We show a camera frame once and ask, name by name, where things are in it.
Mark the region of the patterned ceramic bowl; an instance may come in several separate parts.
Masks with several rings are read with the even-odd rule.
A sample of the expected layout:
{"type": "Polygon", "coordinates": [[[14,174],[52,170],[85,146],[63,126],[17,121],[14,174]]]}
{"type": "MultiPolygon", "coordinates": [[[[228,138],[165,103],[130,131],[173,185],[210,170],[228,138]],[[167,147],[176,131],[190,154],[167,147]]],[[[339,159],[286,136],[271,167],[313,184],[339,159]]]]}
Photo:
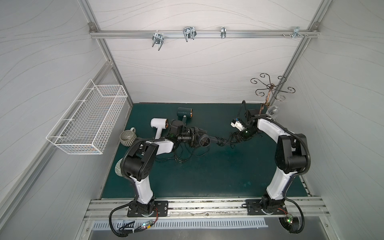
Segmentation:
{"type": "Polygon", "coordinates": [[[116,165],[115,165],[115,173],[119,177],[123,177],[122,170],[121,170],[121,163],[123,159],[120,159],[116,165]]]}

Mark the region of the dark green hair dryer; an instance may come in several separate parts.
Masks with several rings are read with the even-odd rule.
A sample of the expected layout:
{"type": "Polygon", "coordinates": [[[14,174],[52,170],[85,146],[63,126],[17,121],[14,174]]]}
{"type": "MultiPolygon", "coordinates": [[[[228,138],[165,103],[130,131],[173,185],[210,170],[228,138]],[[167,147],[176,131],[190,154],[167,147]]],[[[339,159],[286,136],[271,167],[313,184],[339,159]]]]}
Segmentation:
{"type": "Polygon", "coordinates": [[[187,119],[190,119],[193,116],[193,109],[192,108],[179,107],[177,109],[177,116],[181,117],[183,124],[186,125],[187,119]]]}

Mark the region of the striped ceramic mug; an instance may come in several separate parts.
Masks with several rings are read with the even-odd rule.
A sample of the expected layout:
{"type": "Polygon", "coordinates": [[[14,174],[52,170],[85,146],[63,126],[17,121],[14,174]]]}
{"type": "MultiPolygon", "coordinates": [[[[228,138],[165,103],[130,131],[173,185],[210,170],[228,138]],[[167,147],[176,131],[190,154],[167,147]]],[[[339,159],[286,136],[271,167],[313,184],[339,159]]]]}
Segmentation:
{"type": "Polygon", "coordinates": [[[129,130],[125,130],[120,134],[120,143],[125,147],[133,145],[137,139],[136,128],[132,127],[129,130]]]}

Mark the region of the metal hook bracket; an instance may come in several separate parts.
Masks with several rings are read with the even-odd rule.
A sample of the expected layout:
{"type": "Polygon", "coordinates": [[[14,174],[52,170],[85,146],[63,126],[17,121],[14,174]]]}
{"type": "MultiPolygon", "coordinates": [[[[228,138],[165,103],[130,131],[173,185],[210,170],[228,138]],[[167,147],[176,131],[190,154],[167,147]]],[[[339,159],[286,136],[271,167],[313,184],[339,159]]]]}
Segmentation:
{"type": "Polygon", "coordinates": [[[161,35],[159,33],[154,33],[153,37],[152,37],[152,47],[154,47],[155,45],[158,45],[158,51],[160,51],[160,49],[162,48],[163,44],[164,44],[164,37],[163,37],[163,35],[161,35]]]}

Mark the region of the white vent strip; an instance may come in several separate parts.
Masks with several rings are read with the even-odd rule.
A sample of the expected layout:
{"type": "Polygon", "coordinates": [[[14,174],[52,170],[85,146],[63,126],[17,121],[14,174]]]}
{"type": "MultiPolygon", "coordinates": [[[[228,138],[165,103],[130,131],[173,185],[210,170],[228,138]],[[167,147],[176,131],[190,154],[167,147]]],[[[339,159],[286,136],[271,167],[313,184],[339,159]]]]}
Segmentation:
{"type": "MultiPolygon", "coordinates": [[[[128,230],[142,226],[149,220],[113,221],[114,228],[131,223],[128,230]]],[[[227,219],[160,219],[150,229],[154,230],[189,230],[189,229],[249,229],[268,228],[264,218],[227,218],[227,219]]],[[[95,221],[93,231],[111,230],[108,221],[95,221]]]]}

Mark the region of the metal glass holder stand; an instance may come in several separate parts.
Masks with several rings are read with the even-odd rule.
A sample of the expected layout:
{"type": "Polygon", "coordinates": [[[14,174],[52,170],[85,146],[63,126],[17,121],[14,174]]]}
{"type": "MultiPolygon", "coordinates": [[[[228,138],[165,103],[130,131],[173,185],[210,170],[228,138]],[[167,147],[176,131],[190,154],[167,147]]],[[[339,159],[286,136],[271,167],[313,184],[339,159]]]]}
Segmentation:
{"type": "Polygon", "coordinates": [[[255,90],[255,94],[258,97],[265,97],[264,103],[262,103],[259,114],[263,112],[265,108],[270,106],[271,100],[277,100],[279,102],[283,102],[285,97],[279,97],[278,94],[286,93],[286,94],[294,94],[296,89],[293,87],[287,87],[287,89],[281,90],[280,87],[287,82],[287,78],[283,76],[278,76],[279,83],[274,84],[271,80],[271,76],[267,73],[261,73],[259,78],[251,78],[250,82],[253,85],[262,84],[262,88],[258,88],[255,90]]]}

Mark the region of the metal bolt bracket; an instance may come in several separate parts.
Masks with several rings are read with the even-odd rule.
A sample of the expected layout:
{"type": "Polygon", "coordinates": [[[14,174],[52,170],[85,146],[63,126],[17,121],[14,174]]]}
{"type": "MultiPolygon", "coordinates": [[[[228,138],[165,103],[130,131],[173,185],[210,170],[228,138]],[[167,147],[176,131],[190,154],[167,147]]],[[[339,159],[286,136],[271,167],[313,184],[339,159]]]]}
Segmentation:
{"type": "Polygon", "coordinates": [[[296,27],[296,28],[294,28],[294,30],[292,31],[292,33],[290,33],[290,34],[288,34],[288,35],[286,35],[286,34],[282,34],[282,36],[284,37],[284,38],[290,38],[290,39],[303,39],[303,38],[308,38],[309,37],[309,35],[308,34],[306,34],[306,33],[302,33],[301,31],[300,31],[300,28],[299,27],[296,27]]]}

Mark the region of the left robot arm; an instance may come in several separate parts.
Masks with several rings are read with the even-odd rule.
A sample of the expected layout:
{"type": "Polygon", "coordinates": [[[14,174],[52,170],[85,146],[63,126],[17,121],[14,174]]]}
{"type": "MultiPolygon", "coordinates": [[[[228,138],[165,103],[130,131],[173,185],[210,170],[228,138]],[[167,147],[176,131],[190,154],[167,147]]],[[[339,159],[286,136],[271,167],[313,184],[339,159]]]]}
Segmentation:
{"type": "Polygon", "coordinates": [[[154,139],[137,138],[125,156],[118,161],[115,172],[129,180],[134,187],[133,212],[149,217],[155,210],[155,197],[149,175],[158,155],[175,153],[181,143],[191,148],[200,146],[200,138],[206,131],[197,127],[187,128],[184,122],[153,118],[151,127],[157,129],[154,139]]]}

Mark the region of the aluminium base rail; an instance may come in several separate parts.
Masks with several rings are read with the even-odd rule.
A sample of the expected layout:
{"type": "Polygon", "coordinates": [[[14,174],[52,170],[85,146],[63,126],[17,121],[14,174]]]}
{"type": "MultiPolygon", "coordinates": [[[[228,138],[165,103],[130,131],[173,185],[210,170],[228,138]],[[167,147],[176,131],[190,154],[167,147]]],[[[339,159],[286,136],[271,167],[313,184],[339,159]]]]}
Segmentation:
{"type": "MultiPolygon", "coordinates": [[[[166,199],[165,219],[250,218],[244,207],[248,198],[166,199]]],[[[329,217],[331,214],[321,197],[291,197],[305,217],[329,217]]],[[[131,199],[101,199],[89,203],[84,220],[107,220],[110,212],[131,199]]]]}

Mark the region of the white hair dryer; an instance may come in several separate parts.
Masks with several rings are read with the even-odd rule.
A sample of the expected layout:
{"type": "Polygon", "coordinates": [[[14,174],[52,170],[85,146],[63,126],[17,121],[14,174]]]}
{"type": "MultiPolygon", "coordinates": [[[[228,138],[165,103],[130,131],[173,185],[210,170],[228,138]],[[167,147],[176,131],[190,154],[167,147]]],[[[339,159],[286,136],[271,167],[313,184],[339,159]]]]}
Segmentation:
{"type": "Polygon", "coordinates": [[[169,126],[168,119],[161,118],[153,118],[150,123],[151,127],[156,129],[155,139],[159,139],[161,137],[162,131],[166,130],[169,126]]]}

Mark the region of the green table mat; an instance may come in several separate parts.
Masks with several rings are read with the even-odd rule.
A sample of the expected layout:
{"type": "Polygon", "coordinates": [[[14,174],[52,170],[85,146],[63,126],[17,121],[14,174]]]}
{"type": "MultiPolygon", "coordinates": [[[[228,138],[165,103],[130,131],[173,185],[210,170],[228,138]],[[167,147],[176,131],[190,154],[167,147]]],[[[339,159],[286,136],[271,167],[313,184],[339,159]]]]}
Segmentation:
{"type": "MultiPolygon", "coordinates": [[[[188,127],[208,131],[208,135],[228,138],[235,128],[231,121],[237,117],[237,104],[134,104],[125,130],[136,128],[140,138],[152,138],[156,129],[150,126],[152,118],[177,119],[179,107],[192,108],[193,117],[188,127]]],[[[120,145],[105,184],[102,198],[133,198],[130,182],[115,173],[115,165],[127,147],[120,145]]],[[[276,171],[274,155],[276,143],[260,134],[251,140],[230,146],[216,144],[193,149],[182,145],[177,156],[186,160],[175,161],[173,154],[160,155],[149,175],[156,198],[204,198],[204,197],[260,197],[270,184],[276,171]]]]}

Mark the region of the clear wine glass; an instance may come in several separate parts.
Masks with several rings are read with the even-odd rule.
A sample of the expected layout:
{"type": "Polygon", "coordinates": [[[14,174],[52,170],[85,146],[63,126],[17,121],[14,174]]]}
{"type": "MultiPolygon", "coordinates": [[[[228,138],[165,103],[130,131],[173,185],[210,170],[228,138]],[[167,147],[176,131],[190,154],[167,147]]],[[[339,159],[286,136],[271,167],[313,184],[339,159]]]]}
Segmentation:
{"type": "Polygon", "coordinates": [[[279,113],[279,107],[278,106],[270,106],[266,111],[266,115],[272,119],[275,119],[277,117],[278,113],[279,113]]]}

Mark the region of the small metal clamp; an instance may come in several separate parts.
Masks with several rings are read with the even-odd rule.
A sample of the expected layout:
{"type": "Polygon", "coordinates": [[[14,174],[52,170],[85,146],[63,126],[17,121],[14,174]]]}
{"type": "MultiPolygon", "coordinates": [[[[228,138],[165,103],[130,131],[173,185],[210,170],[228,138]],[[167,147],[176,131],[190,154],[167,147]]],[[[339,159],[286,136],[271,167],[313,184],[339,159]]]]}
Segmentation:
{"type": "Polygon", "coordinates": [[[226,27],[221,27],[221,39],[225,39],[227,36],[227,29],[226,27]]]}

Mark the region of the aluminium top rail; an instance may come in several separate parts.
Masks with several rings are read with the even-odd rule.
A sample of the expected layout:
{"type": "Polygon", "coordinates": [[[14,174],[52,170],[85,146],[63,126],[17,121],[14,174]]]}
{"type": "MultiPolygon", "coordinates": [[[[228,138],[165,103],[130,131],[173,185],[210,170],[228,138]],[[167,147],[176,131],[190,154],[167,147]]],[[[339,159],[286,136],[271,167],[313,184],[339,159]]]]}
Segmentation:
{"type": "MultiPolygon", "coordinates": [[[[229,30],[225,39],[271,39],[284,38],[282,34],[290,34],[293,30],[229,30]]],[[[309,35],[308,38],[317,38],[319,31],[300,30],[309,35]]],[[[195,39],[221,39],[219,30],[196,30],[195,39]]],[[[164,39],[183,39],[182,30],[157,30],[157,31],[95,31],[90,32],[93,39],[152,39],[154,33],[163,35],[164,39]]]]}

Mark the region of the metal u-bolt bracket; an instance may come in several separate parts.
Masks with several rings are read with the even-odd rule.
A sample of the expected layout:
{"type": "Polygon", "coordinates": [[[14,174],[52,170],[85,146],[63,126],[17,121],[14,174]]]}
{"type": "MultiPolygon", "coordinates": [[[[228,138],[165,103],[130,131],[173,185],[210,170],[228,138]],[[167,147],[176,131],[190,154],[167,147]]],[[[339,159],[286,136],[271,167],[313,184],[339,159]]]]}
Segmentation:
{"type": "Polygon", "coordinates": [[[189,41],[189,39],[194,40],[197,32],[195,27],[186,27],[183,29],[183,35],[186,40],[186,42],[189,41]]]}

